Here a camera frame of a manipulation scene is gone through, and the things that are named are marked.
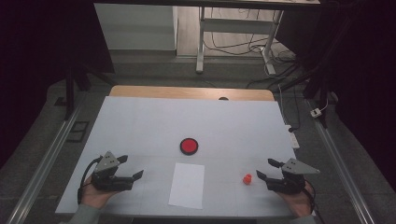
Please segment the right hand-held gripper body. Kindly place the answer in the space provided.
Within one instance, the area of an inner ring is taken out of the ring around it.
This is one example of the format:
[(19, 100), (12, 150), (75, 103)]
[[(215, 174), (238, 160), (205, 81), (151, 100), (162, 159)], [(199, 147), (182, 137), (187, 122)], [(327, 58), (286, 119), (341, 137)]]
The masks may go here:
[(280, 169), (283, 175), (282, 179), (269, 178), (269, 181), (265, 183), (269, 190), (288, 195), (298, 194), (303, 191), (305, 188), (304, 175), (316, 175), (320, 173), (319, 169), (294, 158), (290, 158), (287, 162), (284, 162), (284, 165)]

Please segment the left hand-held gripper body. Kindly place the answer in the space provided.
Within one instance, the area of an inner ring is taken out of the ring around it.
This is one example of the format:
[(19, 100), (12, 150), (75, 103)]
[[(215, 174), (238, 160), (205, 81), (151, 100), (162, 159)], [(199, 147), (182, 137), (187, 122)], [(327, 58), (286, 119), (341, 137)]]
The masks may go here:
[(120, 165), (118, 158), (108, 151), (92, 173), (92, 184), (95, 188), (102, 191), (131, 190), (134, 183), (131, 177), (115, 176)]

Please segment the round red ink pad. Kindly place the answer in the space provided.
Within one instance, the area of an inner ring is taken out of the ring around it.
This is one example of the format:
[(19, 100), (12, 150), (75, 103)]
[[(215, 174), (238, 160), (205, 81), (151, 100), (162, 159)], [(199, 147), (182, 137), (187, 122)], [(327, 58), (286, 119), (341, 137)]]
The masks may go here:
[(198, 151), (199, 144), (193, 138), (185, 138), (179, 144), (180, 151), (184, 155), (193, 155)]

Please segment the person's right hand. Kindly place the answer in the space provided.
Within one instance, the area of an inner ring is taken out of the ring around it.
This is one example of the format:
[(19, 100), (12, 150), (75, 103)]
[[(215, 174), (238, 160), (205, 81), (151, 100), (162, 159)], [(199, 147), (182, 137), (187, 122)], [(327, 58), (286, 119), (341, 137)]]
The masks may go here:
[(312, 214), (311, 201), (304, 192), (293, 195), (278, 192), (277, 195), (287, 204), (295, 217), (308, 217)]

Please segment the person's left hand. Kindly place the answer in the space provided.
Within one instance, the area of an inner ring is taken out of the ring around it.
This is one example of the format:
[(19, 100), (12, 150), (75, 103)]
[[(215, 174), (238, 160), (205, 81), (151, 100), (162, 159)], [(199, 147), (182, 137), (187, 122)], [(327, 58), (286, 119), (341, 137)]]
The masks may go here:
[(114, 195), (118, 194), (117, 191), (102, 191), (92, 185), (92, 177), (89, 176), (83, 184), (81, 203), (96, 209), (105, 207), (108, 200)]

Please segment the white power strip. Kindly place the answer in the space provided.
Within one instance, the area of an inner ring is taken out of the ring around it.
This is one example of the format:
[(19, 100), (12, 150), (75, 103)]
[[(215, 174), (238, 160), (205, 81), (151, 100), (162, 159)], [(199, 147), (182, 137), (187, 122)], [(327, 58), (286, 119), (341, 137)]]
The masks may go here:
[(290, 134), (290, 142), (291, 146), (293, 149), (298, 149), (300, 147), (300, 144), (298, 143), (298, 140), (296, 138), (296, 135), (294, 134), (294, 130), (290, 125), (286, 125), (286, 129), (288, 133)]

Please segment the black floor socket plate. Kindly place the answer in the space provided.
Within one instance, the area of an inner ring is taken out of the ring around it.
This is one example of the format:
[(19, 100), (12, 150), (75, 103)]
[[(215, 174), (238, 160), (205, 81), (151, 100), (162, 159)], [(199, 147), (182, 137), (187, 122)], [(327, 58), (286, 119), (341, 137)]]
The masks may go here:
[(66, 141), (70, 143), (81, 143), (88, 131), (88, 126), (88, 121), (76, 121), (73, 124)]

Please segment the white paper sheet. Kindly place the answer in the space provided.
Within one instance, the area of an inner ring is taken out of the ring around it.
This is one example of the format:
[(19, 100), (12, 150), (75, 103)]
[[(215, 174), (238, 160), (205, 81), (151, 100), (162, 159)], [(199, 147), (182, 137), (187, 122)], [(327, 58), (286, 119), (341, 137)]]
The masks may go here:
[(205, 167), (203, 165), (177, 163), (168, 204), (202, 209), (204, 183)]

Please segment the large white table cover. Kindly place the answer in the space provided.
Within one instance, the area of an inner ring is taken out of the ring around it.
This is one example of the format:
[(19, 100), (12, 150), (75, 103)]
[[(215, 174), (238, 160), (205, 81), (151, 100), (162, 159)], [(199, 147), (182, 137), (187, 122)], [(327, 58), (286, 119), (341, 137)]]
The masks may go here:
[[(198, 151), (179, 148), (193, 138)], [(72, 214), (78, 208), (77, 189), (87, 165), (111, 151), (127, 155), (119, 176), (144, 171), (132, 190), (114, 196), (106, 213), (131, 217), (287, 217), (283, 200), (258, 177), (250, 185), (246, 174), (259, 170), (282, 176), (268, 159), (287, 161), (294, 155), (290, 134), (276, 102), (180, 100), (107, 97), (93, 125), (64, 195), (56, 209)], [(203, 208), (169, 205), (177, 163), (205, 167)]]

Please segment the black metal stand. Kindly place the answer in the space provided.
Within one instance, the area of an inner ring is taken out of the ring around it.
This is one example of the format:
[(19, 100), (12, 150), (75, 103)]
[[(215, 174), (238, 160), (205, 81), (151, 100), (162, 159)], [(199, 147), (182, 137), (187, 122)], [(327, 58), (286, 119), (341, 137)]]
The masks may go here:
[(111, 87), (117, 85), (117, 82), (107, 76), (106, 74), (99, 72), (97, 69), (94, 69), (92, 66), (89, 66), (85, 63), (73, 63), (68, 67), (65, 76), (66, 83), (66, 112), (65, 112), (65, 120), (69, 120), (75, 111), (75, 90), (74, 85), (77, 85), (81, 91), (88, 91), (92, 84), (88, 78), (88, 74), (94, 75), (95, 77), (101, 79), (106, 84)]
[(319, 93), (318, 108), (321, 111), (321, 115), (316, 117), (316, 120), (324, 129), (328, 128), (326, 121), (326, 109), (328, 106), (328, 72), (326, 69), (328, 67), (329, 60), (322, 59), (311, 70), (306, 71), (300, 77), (276, 89), (276, 93), (281, 93), (297, 84), (308, 81), (303, 91), (303, 96), (305, 99), (313, 99)]

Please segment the white cabinet panel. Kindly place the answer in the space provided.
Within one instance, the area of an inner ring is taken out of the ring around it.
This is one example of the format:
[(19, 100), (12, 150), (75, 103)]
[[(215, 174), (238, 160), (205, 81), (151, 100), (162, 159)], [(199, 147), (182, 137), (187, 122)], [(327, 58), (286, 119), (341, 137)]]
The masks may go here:
[(109, 49), (177, 49), (177, 7), (99, 3), (94, 7)]

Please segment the aluminium floor rail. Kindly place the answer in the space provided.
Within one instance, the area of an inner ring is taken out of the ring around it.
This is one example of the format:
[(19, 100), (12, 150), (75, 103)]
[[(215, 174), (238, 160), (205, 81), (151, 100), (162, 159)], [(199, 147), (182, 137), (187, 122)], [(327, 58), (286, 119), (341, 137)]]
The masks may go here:
[(38, 164), (32, 178), (24, 189), (20, 199), (14, 207), (6, 224), (23, 224), (27, 218), (38, 193), (42, 189), (45, 180), (47, 179), (50, 170), (55, 163), (67, 135), (70, 133), (73, 124), (75, 123), (81, 110), (81, 103), (78, 103), (71, 113), (69, 119), (62, 123), (60, 130), (56, 133), (53, 141), (49, 145), (43, 159)]
[(375, 217), (365, 201), (361, 190), (355, 183), (352, 173), (347, 168), (347, 163), (343, 159), (340, 148), (335, 143), (330, 129), (325, 128), (318, 118), (313, 118), (311, 115), (308, 115), (308, 117), (314, 122), (318, 135), (326, 148), (332, 165), (343, 184), (348, 200), (352, 204), (360, 223), (376, 224)]

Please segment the white desk frame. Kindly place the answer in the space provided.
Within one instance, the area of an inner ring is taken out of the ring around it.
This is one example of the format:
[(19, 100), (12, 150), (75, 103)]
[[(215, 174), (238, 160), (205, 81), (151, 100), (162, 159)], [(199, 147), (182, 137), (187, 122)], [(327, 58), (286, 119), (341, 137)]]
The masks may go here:
[(205, 32), (230, 33), (230, 34), (253, 34), (268, 35), (267, 42), (261, 48), (261, 55), (265, 63), (265, 71), (269, 75), (274, 75), (276, 70), (271, 63), (270, 50), (278, 25), (283, 15), (282, 10), (274, 11), (274, 18), (271, 21), (249, 21), (234, 19), (206, 18), (205, 8), (200, 7), (199, 11), (199, 42), (197, 49), (196, 73), (202, 74), (204, 71), (204, 34)]

